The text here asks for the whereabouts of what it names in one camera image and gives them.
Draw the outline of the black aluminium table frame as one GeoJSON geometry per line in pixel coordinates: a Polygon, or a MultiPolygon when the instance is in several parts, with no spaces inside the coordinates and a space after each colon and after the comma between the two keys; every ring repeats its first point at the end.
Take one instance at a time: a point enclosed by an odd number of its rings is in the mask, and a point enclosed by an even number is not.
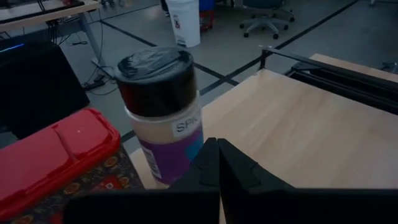
{"type": "Polygon", "coordinates": [[[285,76],[362,104],[398,115],[398,83],[360,72],[337,67],[310,58],[266,47],[260,56],[260,69],[272,54],[297,63],[285,76]]]}

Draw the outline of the black-lid spice jar purple label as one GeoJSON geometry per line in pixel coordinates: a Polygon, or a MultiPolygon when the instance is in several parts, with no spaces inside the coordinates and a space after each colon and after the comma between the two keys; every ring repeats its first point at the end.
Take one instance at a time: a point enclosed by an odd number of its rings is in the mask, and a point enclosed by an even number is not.
{"type": "Polygon", "coordinates": [[[141,49],[118,63],[115,79],[152,175],[173,184],[204,143],[192,54],[180,47],[141,49]]]}

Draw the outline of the grey office chair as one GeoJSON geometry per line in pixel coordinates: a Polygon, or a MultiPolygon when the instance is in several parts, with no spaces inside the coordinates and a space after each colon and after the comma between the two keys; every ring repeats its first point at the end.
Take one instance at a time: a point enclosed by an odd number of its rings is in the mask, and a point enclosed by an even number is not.
{"type": "Polygon", "coordinates": [[[283,8],[284,0],[242,0],[243,8],[256,9],[260,11],[270,11],[271,14],[252,14],[250,19],[242,21],[239,24],[240,29],[246,30],[243,33],[244,38],[249,37],[250,31],[261,28],[264,30],[266,27],[272,31],[272,38],[279,38],[279,29],[276,24],[283,25],[283,30],[289,29],[289,24],[295,22],[295,16],[292,10],[283,8]],[[281,12],[289,16],[288,20],[278,19],[277,12],[281,12]]]}

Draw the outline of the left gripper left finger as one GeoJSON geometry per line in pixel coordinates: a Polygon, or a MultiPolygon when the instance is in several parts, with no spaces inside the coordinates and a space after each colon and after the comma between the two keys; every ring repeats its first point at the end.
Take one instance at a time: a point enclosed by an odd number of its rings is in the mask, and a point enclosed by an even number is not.
{"type": "Polygon", "coordinates": [[[218,224],[220,149],[209,138],[166,189],[98,191],[71,199],[63,224],[218,224]]]}

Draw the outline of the red-lid spice container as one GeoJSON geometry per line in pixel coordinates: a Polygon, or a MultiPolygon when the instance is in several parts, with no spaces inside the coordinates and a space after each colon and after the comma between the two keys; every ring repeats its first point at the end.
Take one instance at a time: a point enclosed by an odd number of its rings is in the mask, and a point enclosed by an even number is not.
{"type": "Polygon", "coordinates": [[[0,224],[62,224],[73,197],[143,187],[119,131],[94,109],[0,149],[0,224]]]}

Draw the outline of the red and blue bin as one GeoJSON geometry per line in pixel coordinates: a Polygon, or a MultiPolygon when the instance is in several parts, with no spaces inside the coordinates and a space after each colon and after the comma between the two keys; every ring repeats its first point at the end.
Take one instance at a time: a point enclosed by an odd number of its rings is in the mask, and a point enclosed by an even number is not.
{"type": "Polygon", "coordinates": [[[199,0],[200,31],[213,28],[215,0],[199,0]]]}

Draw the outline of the wooden top desk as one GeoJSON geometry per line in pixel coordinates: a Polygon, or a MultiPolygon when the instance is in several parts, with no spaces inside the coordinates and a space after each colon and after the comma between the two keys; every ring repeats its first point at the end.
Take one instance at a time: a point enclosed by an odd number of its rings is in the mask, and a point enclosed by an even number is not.
{"type": "Polygon", "coordinates": [[[91,48],[95,53],[95,57],[91,61],[107,76],[112,77],[114,75],[113,68],[106,65],[103,60],[103,44],[97,43],[86,18],[89,12],[100,10],[100,3],[95,0],[79,1],[83,4],[74,7],[64,5],[61,0],[48,0],[45,2],[39,0],[37,3],[0,9],[0,32],[34,26],[67,16],[77,15],[81,29],[86,33],[91,48]]]}

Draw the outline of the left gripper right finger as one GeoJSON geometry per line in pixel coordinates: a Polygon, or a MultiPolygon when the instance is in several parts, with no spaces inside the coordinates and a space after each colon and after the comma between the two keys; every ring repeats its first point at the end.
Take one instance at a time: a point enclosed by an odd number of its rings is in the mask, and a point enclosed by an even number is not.
{"type": "Polygon", "coordinates": [[[296,188],[226,139],[218,147],[227,224],[398,224],[398,189],[296,188]]]}

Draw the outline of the dark power strip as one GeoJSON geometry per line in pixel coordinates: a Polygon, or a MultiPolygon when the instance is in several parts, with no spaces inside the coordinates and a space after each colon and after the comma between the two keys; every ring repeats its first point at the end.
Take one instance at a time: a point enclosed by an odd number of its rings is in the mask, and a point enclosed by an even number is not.
{"type": "Polygon", "coordinates": [[[98,75],[92,83],[86,82],[82,84],[82,87],[85,91],[91,91],[101,86],[104,86],[105,85],[104,78],[105,78],[104,75],[98,75]]]}

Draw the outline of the white bin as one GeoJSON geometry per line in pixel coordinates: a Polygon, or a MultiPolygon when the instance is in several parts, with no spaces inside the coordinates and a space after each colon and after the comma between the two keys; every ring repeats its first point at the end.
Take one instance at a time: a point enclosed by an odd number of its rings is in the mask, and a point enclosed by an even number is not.
{"type": "Polygon", "coordinates": [[[199,0],[166,0],[177,45],[200,44],[199,0]]]}

